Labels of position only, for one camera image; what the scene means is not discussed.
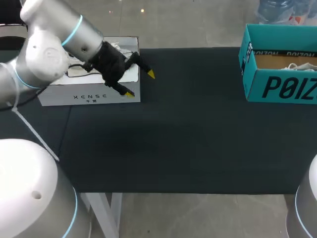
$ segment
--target white cable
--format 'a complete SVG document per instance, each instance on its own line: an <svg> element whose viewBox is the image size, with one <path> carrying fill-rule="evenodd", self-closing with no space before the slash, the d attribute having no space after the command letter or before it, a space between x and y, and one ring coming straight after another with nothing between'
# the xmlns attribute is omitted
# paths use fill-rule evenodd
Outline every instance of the white cable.
<svg viewBox="0 0 317 238"><path fill-rule="evenodd" d="M3 67L5 67L11 74L11 77L13 78L14 84L15 84L15 89L16 89L16 95L15 95L15 102L12 108L12 111L18 115L18 117L24 122L24 124L30 129L30 131L38 138L38 140L41 142L41 144L45 147L45 149L52 155L52 157L59 162L58 156L54 153L54 151L48 146L48 144L41 138L41 136L36 132L36 130L31 126L31 124L27 121L27 119L18 111L17 105L19 103L20 99L20 87L19 87L19 82L17 78L15 77L15 74L8 68L8 66L5 63L1 63Z"/></svg>

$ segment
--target yellow fingertip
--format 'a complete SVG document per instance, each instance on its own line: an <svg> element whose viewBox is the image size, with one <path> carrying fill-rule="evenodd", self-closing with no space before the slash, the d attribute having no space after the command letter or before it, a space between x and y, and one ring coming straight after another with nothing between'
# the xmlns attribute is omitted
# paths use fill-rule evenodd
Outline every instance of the yellow fingertip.
<svg viewBox="0 0 317 238"><path fill-rule="evenodd" d="M153 79L155 79L155 75L154 75L153 69L151 69L151 70L148 72L148 75L151 76Z"/></svg>
<svg viewBox="0 0 317 238"><path fill-rule="evenodd" d="M127 96L127 97L133 97L133 98L134 98L134 95L132 95L132 94L129 93L129 92L127 92L127 93L125 94L125 96Z"/></svg>

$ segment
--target black cable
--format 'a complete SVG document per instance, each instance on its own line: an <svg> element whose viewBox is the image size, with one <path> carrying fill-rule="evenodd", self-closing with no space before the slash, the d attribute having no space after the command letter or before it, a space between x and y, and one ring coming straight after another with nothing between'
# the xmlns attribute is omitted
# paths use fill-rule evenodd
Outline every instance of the black cable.
<svg viewBox="0 0 317 238"><path fill-rule="evenodd" d="M41 93L43 93L43 91L44 91L45 89L46 89L46 87L45 87L45 88L42 88L42 89L41 89L37 94L35 94L33 97L29 98L28 100L26 100L26 101L23 102L23 103L19 103L19 104L17 105L17 107L23 106L23 105L25 105L25 104L27 104L27 103L33 101L33 100L36 99ZM9 110L11 110L12 108L13 108L13 106L11 106L11 107L6 107L6 108L2 108L2 109L0 109L0 112L9 111Z"/></svg>
<svg viewBox="0 0 317 238"><path fill-rule="evenodd" d="M81 67L84 68L82 64L76 63L76 64L71 64L68 68L73 68L73 67Z"/></svg>
<svg viewBox="0 0 317 238"><path fill-rule="evenodd" d="M80 75L80 76L68 76L68 72L65 72L65 75L69 78L80 78L80 77L85 77L85 76L89 76L89 75L92 75L92 74L99 74L101 75L101 73L88 73L88 74L85 74L85 75Z"/></svg>

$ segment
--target white box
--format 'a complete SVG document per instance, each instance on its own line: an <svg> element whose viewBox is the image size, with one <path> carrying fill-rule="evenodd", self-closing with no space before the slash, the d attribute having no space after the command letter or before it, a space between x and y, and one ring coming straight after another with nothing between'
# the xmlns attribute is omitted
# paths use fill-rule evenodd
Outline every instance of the white box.
<svg viewBox="0 0 317 238"><path fill-rule="evenodd" d="M129 52L139 52L137 37L105 37L109 43L118 43L127 56ZM69 74L81 75L83 70L70 69ZM140 70L133 65L126 71L119 83L135 93L135 97L121 96L117 91L105 86L105 81L99 74L82 77L63 78L52 83L39 95L42 106L108 104L108 103L135 103L140 102Z"/></svg>

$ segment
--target blue bottle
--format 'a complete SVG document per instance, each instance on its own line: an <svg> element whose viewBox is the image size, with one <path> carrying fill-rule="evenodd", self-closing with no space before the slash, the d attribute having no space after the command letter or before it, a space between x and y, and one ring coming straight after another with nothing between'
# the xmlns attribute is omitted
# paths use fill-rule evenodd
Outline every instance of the blue bottle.
<svg viewBox="0 0 317 238"><path fill-rule="evenodd" d="M294 11L294 0L260 0L256 13L262 24L288 24Z"/></svg>

